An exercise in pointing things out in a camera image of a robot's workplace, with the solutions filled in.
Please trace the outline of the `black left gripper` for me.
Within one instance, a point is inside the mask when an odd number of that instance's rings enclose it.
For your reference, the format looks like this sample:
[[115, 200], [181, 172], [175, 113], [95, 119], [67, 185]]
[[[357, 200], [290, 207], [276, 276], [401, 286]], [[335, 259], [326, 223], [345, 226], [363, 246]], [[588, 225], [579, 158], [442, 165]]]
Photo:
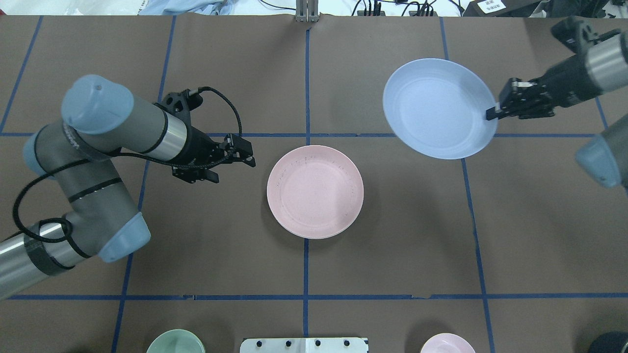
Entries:
[[187, 183], [210, 181], [219, 183], [211, 168], [222, 163], [244, 163], [256, 167], [253, 145], [239, 135], [227, 135], [223, 146], [194, 127], [187, 127], [187, 139], [181, 152], [171, 159], [171, 174]]

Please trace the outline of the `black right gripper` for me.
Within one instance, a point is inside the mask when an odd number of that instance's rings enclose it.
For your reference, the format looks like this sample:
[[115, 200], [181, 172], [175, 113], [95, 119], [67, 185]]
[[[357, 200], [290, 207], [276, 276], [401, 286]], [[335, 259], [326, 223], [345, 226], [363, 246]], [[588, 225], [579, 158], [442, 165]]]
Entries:
[[499, 94], [498, 105], [487, 109], [485, 118], [551, 118], [556, 107], [567, 108], [596, 95], [597, 86], [585, 61], [572, 56], [550, 67], [541, 77], [528, 81], [509, 78]]

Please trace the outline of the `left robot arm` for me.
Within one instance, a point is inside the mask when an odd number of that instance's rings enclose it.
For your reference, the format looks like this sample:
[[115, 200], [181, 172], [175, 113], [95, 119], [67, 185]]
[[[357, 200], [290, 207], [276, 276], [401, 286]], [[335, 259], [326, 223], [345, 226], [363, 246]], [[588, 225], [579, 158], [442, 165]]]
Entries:
[[[242, 162], [255, 167], [253, 147], [237, 132], [220, 142], [193, 127], [190, 113], [203, 103], [204, 86], [166, 94], [157, 102], [99, 75], [85, 75], [61, 103], [61, 119], [33, 134], [23, 158], [37, 178], [16, 197], [17, 232], [1, 243], [1, 298], [72, 270], [93, 256], [115, 262], [151, 239], [143, 214], [123, 183], [114, 158], [138, 158], [171, 168], [187, 183], [218, 183], [214, 167]], [[45, 179], [60, 185], [71, 211], [25, 226], [20, 206]]]

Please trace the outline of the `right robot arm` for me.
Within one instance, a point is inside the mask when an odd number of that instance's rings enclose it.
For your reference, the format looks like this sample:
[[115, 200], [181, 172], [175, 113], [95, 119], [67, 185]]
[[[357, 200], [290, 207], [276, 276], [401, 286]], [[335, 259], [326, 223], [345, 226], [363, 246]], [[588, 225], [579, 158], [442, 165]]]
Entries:
[[578, 165], [605, 188], [627, 187], [627, 116], [612, 119], [602, 97], [627, 91], [627, 32], [598, 34], [589, 26], [554, 30], [572, 56], [554, 64], [537, 78], [510, 78], [487, 121], [502, 118], [551, 118], [556, 108], [595, 101], [603, 130], [575, 153]]

